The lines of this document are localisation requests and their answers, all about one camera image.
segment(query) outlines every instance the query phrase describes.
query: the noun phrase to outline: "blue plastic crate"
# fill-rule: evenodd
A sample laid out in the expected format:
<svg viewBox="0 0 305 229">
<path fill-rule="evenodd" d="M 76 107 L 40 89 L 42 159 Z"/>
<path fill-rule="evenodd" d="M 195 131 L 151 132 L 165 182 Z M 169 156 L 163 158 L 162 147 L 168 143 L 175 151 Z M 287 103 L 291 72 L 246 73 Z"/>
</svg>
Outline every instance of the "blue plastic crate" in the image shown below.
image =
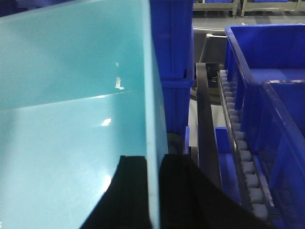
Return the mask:
<svg viewBox="0 0 305 229">
<path fill-rule="evenodd" d="M 192 68 L 193 0 L 150 0 L 152 37 L 161 79 L 183 79 Z"/>
<path fill-rule="evenodd" d="M 257 152 L 286 228 L 305 228 L 305 81 L 265 82 Z"/>
<path fill-rule="evenodd" d="M 228 26 L 226 63 L 228 81 L 241 110 L 242 126 L 250 148 L 261 115 L 259 85 L 266 80 L 305 79 L 305 25 Z"/>
<path fill-rule="evenodd" d="M 181 80 L 161 80 L 166 131 L 175 133 L 185 139 L 185 128 L 188 125 L 190 92 L 194 83 L 193 72 Z"/>
<path fill-rule="evenodd" d="M 232 0 L 205 0 L 205 3 L 230 3 Z"/>
</svg>

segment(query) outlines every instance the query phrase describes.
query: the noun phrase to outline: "light blue plastic panel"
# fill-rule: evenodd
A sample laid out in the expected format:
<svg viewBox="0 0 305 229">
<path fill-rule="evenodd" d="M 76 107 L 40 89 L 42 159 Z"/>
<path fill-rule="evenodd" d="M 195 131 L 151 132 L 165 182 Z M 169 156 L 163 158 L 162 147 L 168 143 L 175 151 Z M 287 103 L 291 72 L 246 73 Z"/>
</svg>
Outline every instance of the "light blue plastic panel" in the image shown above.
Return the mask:
<svg viewBox="0 0 305 229">
<path fill-rule="evenodd" d="M 0 19 L 0 222 L 79 228 L 120 155 L 148 160 L 159 227 L 163 96 L 146 0 L 77 0 Z"/>
</svg>

